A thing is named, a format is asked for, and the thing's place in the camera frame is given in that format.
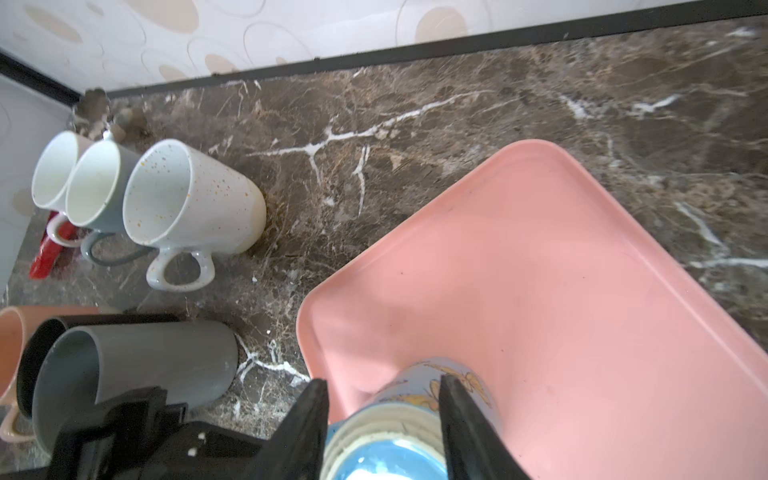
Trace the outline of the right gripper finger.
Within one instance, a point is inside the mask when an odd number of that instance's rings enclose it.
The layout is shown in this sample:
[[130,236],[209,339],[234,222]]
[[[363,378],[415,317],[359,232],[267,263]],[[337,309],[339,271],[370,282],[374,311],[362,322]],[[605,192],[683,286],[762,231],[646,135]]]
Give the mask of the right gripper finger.
[[453,375],[441,377],[439,416],[449,479],[529,479]]

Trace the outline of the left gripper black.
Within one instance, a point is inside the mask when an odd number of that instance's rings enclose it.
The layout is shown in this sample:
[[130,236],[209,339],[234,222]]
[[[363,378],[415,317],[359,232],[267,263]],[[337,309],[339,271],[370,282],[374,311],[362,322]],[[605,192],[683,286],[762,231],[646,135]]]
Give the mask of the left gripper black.
[[73,415],[47,467],[3,479],[319,479],[329,415],[327,381],[309,382],[272,437],[201,421],[167,391],[129,391]]

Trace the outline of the blue butterfly mug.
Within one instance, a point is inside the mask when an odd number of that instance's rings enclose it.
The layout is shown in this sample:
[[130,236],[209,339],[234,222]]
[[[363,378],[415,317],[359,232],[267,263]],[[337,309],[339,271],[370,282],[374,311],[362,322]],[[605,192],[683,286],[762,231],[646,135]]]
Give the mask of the blue butterfly mug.
[[359,411],[329,427],[320,477],[446,479],[439,417],[444,375],[457,377],[493,428],[501,428],[481,378],[461,363],[433,357],[402,370]]

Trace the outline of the dark grey mug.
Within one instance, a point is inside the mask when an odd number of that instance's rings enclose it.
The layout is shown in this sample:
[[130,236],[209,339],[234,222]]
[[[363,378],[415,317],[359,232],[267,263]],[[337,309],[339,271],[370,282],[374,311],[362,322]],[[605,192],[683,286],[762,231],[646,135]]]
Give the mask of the dark grey mug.
[[52,453],[73,415],[134,389],[160,387],[170,404],[197,408],[230,387],[238,347],[215,321],[78,326],[53,344],[32,404],[39,446]]

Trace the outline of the speckled cream mug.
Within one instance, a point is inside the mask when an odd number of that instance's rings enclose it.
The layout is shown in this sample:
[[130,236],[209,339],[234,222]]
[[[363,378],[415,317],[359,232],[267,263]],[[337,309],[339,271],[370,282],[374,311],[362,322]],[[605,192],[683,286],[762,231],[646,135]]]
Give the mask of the speckled cream mug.
[[[245,175],[176,139],[149,148],[126,186],[122,215],[138,245],[155,248],[147,283],[168,292],[191,292],[215,278],[215,254],[240,254],[261,237],[267,208],[261,190]],[[173,284],[165,271],[189,254],[199,276]]]

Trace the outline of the cream and salmon mug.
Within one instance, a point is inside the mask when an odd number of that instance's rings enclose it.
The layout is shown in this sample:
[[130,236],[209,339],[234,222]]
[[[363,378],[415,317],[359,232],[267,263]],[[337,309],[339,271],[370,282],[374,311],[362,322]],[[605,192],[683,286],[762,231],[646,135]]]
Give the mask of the cream and salmon mug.
[[1,310],[1,407],[8,407],[1,415],[1,440],[22,443],[35,439],[14,429],[20,414],[16,400],[16,379],[20,360],[27,341],[47,319],[59,315],[87,315],[100,313],[96,306],[8,306]]

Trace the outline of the light grey mug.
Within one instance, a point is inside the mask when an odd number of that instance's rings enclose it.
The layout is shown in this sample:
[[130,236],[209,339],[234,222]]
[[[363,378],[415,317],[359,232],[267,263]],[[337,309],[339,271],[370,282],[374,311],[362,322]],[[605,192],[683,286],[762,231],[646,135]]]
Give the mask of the light grey mug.
[[124,195],[140,158],[140,154],[112,140],[101,140],[83,153],[70,176],[64,212],[70,223],[91,231],[80,250],[96,265],[124,265],[151,251],[149,247],[137,246],[116,259],[100,259],[93,253],[98,242],[126,232],[122,213]]

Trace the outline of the pale pink mug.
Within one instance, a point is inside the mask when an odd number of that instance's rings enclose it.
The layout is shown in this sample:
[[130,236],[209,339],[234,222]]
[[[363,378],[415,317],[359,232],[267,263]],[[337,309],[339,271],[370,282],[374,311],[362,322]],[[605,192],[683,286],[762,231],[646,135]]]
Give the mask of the pale pink mug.
[[65,239],[59,230],[69,221],[65,197],[74,169],[94,141],[70,131],[57,134],[44,148],[37,162],[31,185],[32,199],[41,209],[55,212],[46,227],[48,237],[66,248],[77,248],[82,240]]

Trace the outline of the pink plastic tray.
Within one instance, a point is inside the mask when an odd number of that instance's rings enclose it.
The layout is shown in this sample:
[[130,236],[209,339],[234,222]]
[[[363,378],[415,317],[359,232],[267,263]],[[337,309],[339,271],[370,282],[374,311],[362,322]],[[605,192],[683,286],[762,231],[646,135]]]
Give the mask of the pink plastic tray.
[[312,290],[330,418],[446,357],[536,479],[763,479],[767,356],[565,150],[513,143]]

